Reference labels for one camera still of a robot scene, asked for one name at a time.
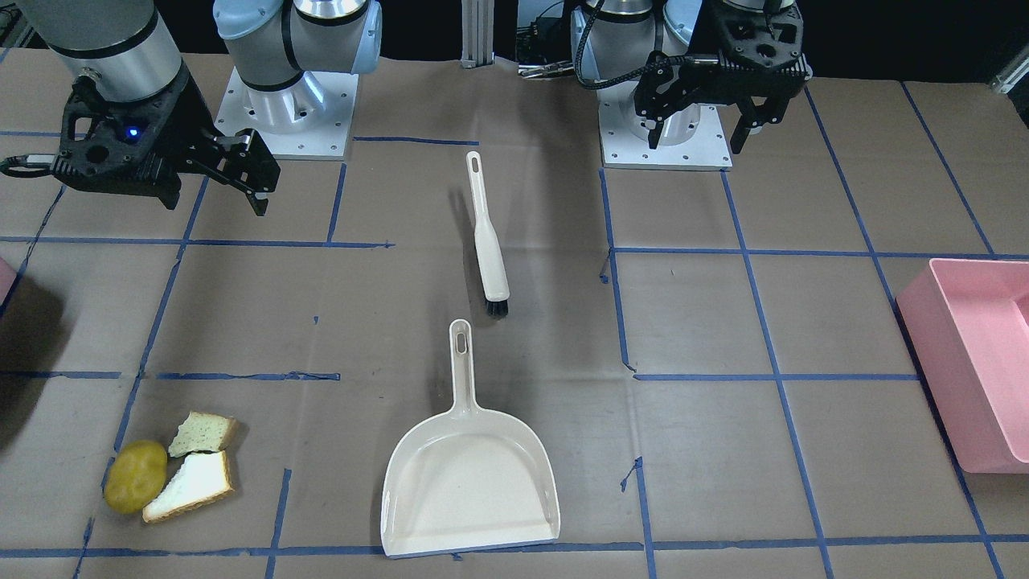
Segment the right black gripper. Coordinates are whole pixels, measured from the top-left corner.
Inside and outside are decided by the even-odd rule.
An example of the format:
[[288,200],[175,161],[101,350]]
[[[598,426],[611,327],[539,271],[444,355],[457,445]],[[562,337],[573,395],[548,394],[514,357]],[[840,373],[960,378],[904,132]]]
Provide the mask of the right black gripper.
[[153,96],[114,102],[82,72],[64,107],[49,172],[78,191],[157,198],[173,210],[180,175],[206,175],[242,191],[265,216],[281,168],[257,129],[221,135],[186,65]]

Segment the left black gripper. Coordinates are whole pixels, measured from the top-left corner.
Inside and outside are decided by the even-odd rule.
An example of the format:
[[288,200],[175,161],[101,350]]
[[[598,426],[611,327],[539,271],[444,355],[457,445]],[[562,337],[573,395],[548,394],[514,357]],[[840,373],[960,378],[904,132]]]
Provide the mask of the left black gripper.
[[751,133],[782,121],[811,76],[802,56],[799,10],[701,10],[685,48],[648,55],[635,91],[647,143],[657,150],[665,121],[691,104],[738,107],[730,148],[741,153]]

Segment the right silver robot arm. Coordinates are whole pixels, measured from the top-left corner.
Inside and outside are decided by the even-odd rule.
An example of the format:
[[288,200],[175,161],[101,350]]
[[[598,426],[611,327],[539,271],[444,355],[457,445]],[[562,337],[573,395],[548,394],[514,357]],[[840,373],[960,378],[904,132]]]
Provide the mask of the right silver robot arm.
[[51,176],[73,190],[143,195],[174,209],[181,176],[242,191],[264,216],[278,187],[282,139],[295,154],[344,153],[352,88],[381,55],[376,1],[216,1],[218,36],[234,62],[238,104],[217,120],[152,1],[19,1],[17,9],[74,80],[52,154],[11,155],[12,179]]

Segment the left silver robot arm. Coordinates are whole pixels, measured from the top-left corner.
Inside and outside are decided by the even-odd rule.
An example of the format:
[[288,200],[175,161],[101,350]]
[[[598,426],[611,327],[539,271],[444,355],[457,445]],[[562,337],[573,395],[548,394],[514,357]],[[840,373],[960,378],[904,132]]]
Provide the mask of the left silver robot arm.
[[812,77],[794,1],[574,1],[568,23],[578,84],[627,87],[614,107],[646,153],[689,142],[706,106],[738,109],[741,153]]

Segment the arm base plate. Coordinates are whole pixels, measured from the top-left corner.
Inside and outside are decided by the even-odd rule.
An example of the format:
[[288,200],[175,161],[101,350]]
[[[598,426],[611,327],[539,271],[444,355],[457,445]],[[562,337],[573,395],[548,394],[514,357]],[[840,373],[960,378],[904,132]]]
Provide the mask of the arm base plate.
[[650,148],[650,122],[635,113],[635,81],[596,92],[603,166],[637,170],[719,171],[732,167],[728,136],[714,104],[691,104],[662,125]]
[[215,124],[226,135],[256,129],[276,160],[344,162],[360,76],[306,71],[290,88],[248,87],[232,70]]

